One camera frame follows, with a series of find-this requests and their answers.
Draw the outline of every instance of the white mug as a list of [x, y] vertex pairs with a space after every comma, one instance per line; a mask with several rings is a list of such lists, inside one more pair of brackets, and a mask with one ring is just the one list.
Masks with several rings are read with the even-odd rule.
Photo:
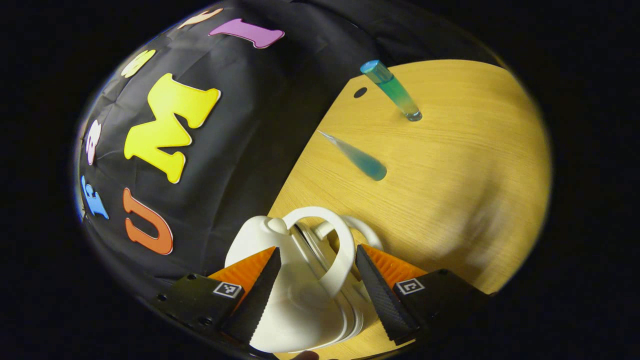
[[[302, 218], [326, 221], [313, 229]], [[298, 223], [302, 233], [292, 229]], [[225, 267], [272, 246], [280, 248], [282, 266], [250, 345], [265, 352], [299, 352], [345, 341], [377, 318], [371, 300], [351, 267], [355, 244], [349, 227], [369, 245], [382, 250], [380, 239], [364, 222], [329, 209], [309, 206], [280, 218], [247, 220], [229, 248]], [[324, 238], [336, 230], [335, 253]]]

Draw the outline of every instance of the mug handle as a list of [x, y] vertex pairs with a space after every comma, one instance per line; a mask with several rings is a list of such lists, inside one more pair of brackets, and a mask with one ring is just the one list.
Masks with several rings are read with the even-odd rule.
[[296, 222], [308, 217], [320, 217], [333, 224], [340, 240], [340, 249], [333, 264], [318, 281], [332, 299], [340, 292], [355, 260], [356, 248], [353, 235], [340, 215], [321, 206], [307, 206], [295, 209], [286, 214], [282, 220], [287, 229], [291, 229]]
[[[376, 234], [376, 232], [373, 231], [373, 229], [371, 229], [371, 227], [367, 225], [367, 223], [355, 217], [350, 217], [348, 215], [342, 215], [341, 217], [344, 220], [344, 222], [347, 223], [347, 226], [352, 227], [357, 231], [360, 231], [360, 233], [364, 236], [364, 238], [367, 240], [367, 243], [369, 243], [370, 246], [378, 250], [382, 250], [382, 251], [385, 250], [382, 247], [382, 241], [380, 241], [378, 234]], [[316, 234], [316, 236], [320, 240], [322, 240], [327, 235], [329, 235], [330, 232], [333, 231], [333, 226], [331, 225], [331, 223], [325, 221], [321, 224], [318, 224], [315, 228], [312, 229], [312, 231], [314, 232], [314, 234]]]

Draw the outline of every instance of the wooden table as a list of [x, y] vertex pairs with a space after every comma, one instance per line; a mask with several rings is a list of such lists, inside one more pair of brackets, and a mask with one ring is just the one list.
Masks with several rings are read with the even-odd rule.
[[[485, 293], [498, 291], [531, 251], [545, 218], [550, 150], [537, 107], [508, 71], [493, 65], [433, 60], [390, 70], [422, 120], [407, 121], [363, 75], [347, 83], [318, 126], [378, 158], [387, 176], [373, 181], [314, 133], [269, 216], [324, 206], [370, 224], [392, 255], [426, 271], [448, 268]], [[355, 98], [362, 87], [366, 93]], [[378, 320], [316, 352], [321, 360], [343, 360], [395, 348]]]

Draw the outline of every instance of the letter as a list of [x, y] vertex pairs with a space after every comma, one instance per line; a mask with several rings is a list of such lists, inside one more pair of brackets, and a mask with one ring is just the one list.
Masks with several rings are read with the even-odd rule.
[[142, 53], [138, 54], [133, 60], [131, 60], [127, 66], [122, 69], [120, 75], [125, 78], [130, 78], [135, 75], [138, 70], [142, 67], [142, 65], [146, 64], [149, 59], [156, 53], [156, 50], [144, 50]]
[[194, 17], [189, 18], [187, 21], [183, 22], [182, 25], [180, 25], [178, 28], [182, 29], [182, 27], [186, 25], [198, 24], [199, 22], [203, 22], [204, 20], [207, 20], [208, 18], [216, 14], [219, 14], [221, 11], [222, 11], [221, 8], [213, 11], [212, 13], [208, 13], [209, 11], [207, 10], [199, 15], [195, 15]]
[[219, 98], [217, 89], [199, 90], [174, 81], [170, 73], [163, 75], [147, 96], [156, 119], [129, 129], [125, 158], [137, 156], [165, 172], [169, 182], [178, 183], [186, 162], [184, 154], [177, 151], [169, 155], [158, 148], [191, 144], [191, 137], [175, 114], [185, 117], [192, 129], [200, 127]]
[[98, 146], [98, 140], [100, 140], [100, 131], [102, 125], [98, 124], [98, 120], [94, 120], [89, 129], [89, 133], [86, 137], [86, 158], [89, 165], [93, 165], [93, 157], [95, 156], [95, 147]]
[[104, 216], [105, 219], [109, 220], [109, 215], [107, 211], [104, 209], [104, 205], [102, 205], [102, 200], [100, 199], [100, 195], [95, 192], [91, 185], [87, 184], [84, 180], [84, 175], [80, 178], [80, 182], [82, 184], [82, 190], [84, 193], [84, 198], [86, 199], [87, 205], [89, 205], [89, 210], [91, 210], [91, 214], [95, 216], [96, 213]]
[[150, 222], [158, 230], [158, 237], [152, 238], [143, 231], [133, 226], [130, 218], [124, 219], [127, 235], [131, 241], [140, 243], [145, 247], [161, 255], [168, 255], [173, 250], [173, 234], [169, 225], [155, 211], [149, 209], [131, 196], [129, 188], [124, 188], [122, 193], [122, 205], [127, 213], [134, 212], [141, 218]]
[[211, 30], [209, 36], [227, 34], [253, 42], [256, 49], [264, 49], [284, 36], [282, 30], [268, 30], [260, 26], [247, 24], [242, 19], [233, 19]]

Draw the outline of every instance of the blue test tube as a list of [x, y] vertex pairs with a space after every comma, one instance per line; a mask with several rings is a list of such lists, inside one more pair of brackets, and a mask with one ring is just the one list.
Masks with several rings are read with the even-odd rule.
[[380, 60], [367, 61], [360, 67], [360, 71], [389, 96], [409, 121], [422, 119], [422, 113], [409, 93]]

